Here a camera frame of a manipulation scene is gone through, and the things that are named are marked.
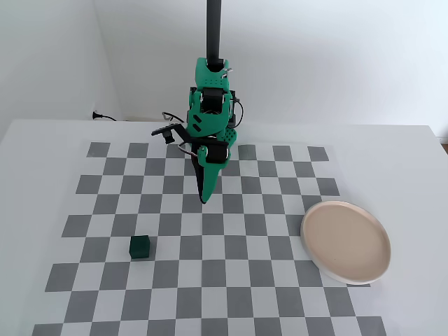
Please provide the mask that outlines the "green gripper black motor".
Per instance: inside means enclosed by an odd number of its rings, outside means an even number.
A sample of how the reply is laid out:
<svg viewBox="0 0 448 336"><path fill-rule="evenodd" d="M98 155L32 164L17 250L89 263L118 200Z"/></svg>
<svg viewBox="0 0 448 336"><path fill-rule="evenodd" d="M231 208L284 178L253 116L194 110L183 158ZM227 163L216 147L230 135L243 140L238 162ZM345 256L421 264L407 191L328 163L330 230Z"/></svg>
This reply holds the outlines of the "green gripper black motor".
<svg viewBox="0 0 448 336"><path fill-rule="evenodd" d="M188 112L185 150L191 157L197 179L199 200L206 204L212 196L218 173L230 160L231 105L217 111L209 104L193 104Z"/></svg>

